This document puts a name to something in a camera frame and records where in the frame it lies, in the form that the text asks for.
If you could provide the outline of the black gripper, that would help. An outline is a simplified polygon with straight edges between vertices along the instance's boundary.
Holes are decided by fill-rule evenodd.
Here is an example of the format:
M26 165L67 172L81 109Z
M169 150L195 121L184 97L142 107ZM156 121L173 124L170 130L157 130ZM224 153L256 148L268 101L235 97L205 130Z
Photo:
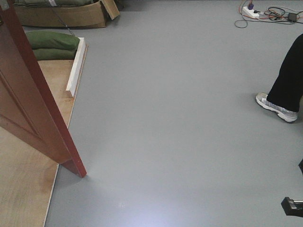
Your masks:
M303 200L302 199L290 199L285 197L281 206L287 216L302 216L303 215Z

